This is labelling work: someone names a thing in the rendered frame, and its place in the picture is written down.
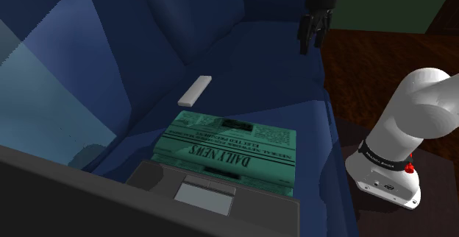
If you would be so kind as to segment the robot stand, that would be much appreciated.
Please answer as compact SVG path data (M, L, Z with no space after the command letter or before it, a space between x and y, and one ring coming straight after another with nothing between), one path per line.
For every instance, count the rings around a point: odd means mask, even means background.
M425 140L413 153L421 202L408 210L361 191L352 178L349 189L360 237L459 237L459 129Z

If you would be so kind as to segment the green folded newspaper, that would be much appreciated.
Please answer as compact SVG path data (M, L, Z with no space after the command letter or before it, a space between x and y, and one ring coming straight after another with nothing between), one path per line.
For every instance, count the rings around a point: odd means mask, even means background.
M155 144L152 160L291 197L296 132L182 111Z

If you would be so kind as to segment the grey laptop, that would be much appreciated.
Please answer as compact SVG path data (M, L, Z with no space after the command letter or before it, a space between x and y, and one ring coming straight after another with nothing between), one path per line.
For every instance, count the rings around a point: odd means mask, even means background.
M300 237L299 201L152 161L120 183L0 146L0 237Z

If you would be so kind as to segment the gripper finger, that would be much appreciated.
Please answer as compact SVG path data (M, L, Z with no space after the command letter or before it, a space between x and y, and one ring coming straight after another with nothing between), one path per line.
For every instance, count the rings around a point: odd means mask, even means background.
M310 14L303 15L297 32L297 40L300 42L300 54L306 55L310 40L314 33L314 17Z
M314 46L321 48L326 34L330 30L333 10L324 10L317 14L316 39Z

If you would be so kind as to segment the dark blue sofa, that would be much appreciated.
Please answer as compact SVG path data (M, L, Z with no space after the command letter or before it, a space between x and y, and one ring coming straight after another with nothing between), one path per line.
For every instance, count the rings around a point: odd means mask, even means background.
M182 111L294 130L300 237L359 237L302 2L0 0L0 146L125 183Z

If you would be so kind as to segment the white remote control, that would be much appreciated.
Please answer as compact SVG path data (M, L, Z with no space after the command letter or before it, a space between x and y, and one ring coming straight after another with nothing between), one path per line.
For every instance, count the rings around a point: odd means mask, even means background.
M199 76L178 100L177 104L182 107L192 107L205 88L210 84L211 80L211 76Z

